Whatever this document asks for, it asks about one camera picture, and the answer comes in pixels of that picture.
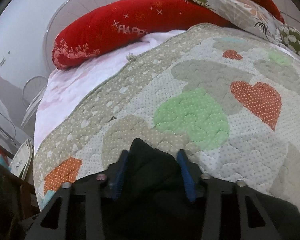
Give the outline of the black pants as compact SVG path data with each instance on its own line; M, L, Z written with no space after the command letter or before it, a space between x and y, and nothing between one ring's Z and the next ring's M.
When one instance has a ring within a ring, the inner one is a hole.
M188 200L177 156L152 148L141 139L133 140L127 151L115 210L119 229L116 239L202 239L203 200ZM280 239L300 239L297 207L260 194L259 200Z

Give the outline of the heart pattern quilt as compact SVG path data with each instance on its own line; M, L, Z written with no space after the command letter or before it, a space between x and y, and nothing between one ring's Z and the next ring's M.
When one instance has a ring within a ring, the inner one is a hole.
M140 138L300 211L300 58L201 24L127 60L40 144L40 208L63 182L105 170Z

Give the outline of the white pink bed sheet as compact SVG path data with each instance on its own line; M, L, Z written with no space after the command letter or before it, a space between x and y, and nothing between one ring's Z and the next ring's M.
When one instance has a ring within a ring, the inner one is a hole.
M78 67L55 69L48 78L37 109L34 150L38 150L49 133L70 115L91 90L116 74L128 62L128 55L138 56L181 33L182 30L172 30L147 34L138 42L89 59Z

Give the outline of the small round white fan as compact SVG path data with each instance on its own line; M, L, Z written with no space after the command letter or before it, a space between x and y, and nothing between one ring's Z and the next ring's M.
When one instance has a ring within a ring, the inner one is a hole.
M22 100L25 108L29 107L32 100L44 89L48 79L43 76L35 76L27 81L23 87Z

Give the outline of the long red bolster pillow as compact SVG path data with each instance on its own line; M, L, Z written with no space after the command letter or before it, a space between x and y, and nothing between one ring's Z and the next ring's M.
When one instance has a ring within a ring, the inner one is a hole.
M55 38L52 62L57 69L82 64L150 33L187 30L211 23L230 22L187 0L120 0L89 12L72 22Z

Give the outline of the olive white spotted pillow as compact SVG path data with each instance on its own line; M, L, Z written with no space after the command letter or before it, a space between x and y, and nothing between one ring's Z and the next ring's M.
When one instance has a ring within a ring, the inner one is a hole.
M279 27L281 42L292 52L300 56L300 31L288 24Z

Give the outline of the floral grey pillow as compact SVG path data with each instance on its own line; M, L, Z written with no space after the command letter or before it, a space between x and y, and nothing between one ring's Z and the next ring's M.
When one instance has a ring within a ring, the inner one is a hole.
M191 0L246 32L263 38L273 44L281 43L277 20L264 7L251 0Z

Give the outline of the round pale headboard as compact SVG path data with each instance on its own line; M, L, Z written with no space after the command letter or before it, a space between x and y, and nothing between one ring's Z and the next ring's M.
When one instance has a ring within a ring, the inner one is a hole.
M48 72L55 69L51 60L54 40L72 22L96 8L120 0L66 0L54 13L44 35L43 55Z

